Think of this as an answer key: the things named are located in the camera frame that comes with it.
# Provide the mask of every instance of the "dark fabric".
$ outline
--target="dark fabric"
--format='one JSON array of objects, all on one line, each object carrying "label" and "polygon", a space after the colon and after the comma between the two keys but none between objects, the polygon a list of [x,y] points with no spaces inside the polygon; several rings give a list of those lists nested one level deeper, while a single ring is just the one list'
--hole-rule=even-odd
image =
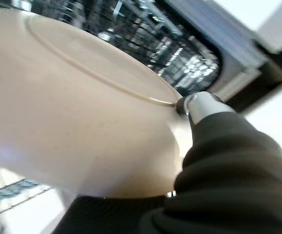
[{"label": "dark fabric", "polygon": [[162,207],[164,199],[78,197],[52,234],[138,234],[141,216]]},{"label": "dark fabric", "polygon": [[193,133],[176,197],[80,197],[54,233],[282,234],[282,150],[275,141],[235,113],[208,116]]}]

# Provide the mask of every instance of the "wire rack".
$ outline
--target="wire rack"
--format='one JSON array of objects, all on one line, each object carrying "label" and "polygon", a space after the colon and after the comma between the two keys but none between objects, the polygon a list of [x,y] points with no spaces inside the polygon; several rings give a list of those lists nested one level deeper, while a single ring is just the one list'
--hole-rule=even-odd
[{"label": "wire rack", "polygon": [[0,167],[0,214],[51,189]]},{"label": "wire rack", "polygon": [[219,76],[215,53],[153,0],[0,0],[83,29],[118,47],[183,96],[207,89]]}]

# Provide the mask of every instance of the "white plate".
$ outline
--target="white plate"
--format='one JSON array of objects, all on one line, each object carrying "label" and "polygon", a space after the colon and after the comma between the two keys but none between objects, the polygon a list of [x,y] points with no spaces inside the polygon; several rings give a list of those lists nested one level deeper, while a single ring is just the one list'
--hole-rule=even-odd
[{"label": "white plate", "polygon": [[0,164],[25,177],[93,196],[173,190],[192,144],[180,97],[85,31],[0,9]]}]

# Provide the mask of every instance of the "black fabric sleeve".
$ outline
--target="black fabric sleeve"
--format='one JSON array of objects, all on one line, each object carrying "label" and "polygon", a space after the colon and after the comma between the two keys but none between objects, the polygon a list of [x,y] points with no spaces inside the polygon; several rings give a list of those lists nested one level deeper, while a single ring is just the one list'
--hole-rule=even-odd
[{"label": "black fabric sleeve", "polygon": [[193,133],[175,181],[177,195],[143,216],[140,233],[282,234],[277,143],[229,112],[204,118]]}]

